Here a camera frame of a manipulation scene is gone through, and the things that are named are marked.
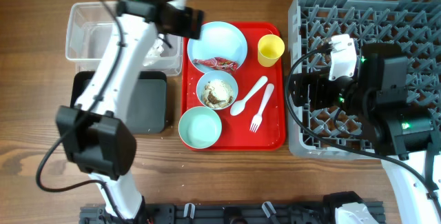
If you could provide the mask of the light blue plate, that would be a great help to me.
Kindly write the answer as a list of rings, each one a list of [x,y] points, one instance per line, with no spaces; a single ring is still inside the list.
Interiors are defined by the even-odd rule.
[[[190,39],[187,43],[187,56],[202,73],[214,70],[207,63],[215,58],[234,62],[239,69],[247,58],[247,52],[245,35],[236,26],[222,21],[204,24],[200,38]]]

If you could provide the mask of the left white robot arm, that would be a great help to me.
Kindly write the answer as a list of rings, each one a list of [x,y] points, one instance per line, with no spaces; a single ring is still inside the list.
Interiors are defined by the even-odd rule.
[[[145,200],[130,168],[136,139],[126,126],[130,99],[155,41],[169,34],[198,39],[203,11],[187,0],[117,0],[103,7],[114,20],[101,62],[73,107],[59,108],[56,124],[67,160],[99,186],[117,223],[144,223]]]

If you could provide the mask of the red snack wrapper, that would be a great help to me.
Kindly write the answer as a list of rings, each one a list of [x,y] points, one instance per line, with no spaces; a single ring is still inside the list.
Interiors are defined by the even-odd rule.
[[[204,65],[214,70],[221,70],[228,73],[233,73],[238,69],[238,63],[235,61],[230,61],[222,57],[213,57],[210,59],[194,59],[192,61],[196,65]]]

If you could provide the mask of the yellow plastic cup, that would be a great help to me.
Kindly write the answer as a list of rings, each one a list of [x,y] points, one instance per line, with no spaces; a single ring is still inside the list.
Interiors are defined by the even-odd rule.
[[[285,51],[283,40],[275,34],[267,34],[258,41],[258,62],[263,67],[272,67]]]

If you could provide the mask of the rice and food scraps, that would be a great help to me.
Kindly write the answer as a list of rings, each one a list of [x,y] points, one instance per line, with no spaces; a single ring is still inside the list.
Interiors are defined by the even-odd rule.
[[[203,103],[211,109],[226,108],[234,100],[232,87],[223,80],[209,81],[203,88]]]

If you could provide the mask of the mint green bowl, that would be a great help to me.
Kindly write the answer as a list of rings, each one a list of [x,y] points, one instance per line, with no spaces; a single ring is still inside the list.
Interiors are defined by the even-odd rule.
[[[220,138],[222,129],[219,115],[203,106],[187,110],[178,123],[178,133],[182,142],[196,150],[213,146]]]

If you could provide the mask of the blue bowl with rice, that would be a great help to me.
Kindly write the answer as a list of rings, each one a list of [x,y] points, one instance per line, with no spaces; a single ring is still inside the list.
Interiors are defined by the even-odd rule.
[[[238,95],[238,84],[235,78],[220,70],[205,73],[196,84],[198,100],[213,110],[228,108]]]

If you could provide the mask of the white napkin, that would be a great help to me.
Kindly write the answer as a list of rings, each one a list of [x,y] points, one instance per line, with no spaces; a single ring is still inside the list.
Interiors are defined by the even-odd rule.
[[[161,54],[164,51],[163,44],[164,42],[160,37],[157,40],[155,40],[153,46],[150,48],[146,57],[143,60],[144,66],[153,65],[159,60]]]

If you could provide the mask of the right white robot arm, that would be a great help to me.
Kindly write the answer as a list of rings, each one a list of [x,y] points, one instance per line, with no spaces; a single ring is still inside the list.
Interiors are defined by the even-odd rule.
[[[285,102],[298,126],[295,107],[310,102],[315,109],[338,106],[362,122],[362,135],[373,152],[359,155],[379,159],[392,185],[403,223],[440,222],[440,133],[432,113],[407,103],[407,56],[393,43],[368,43],[361,48],[358,77],[333,76],[331,70],[299,73],[306,59],[330,53],[320,46],[291,67],[285,81]]]

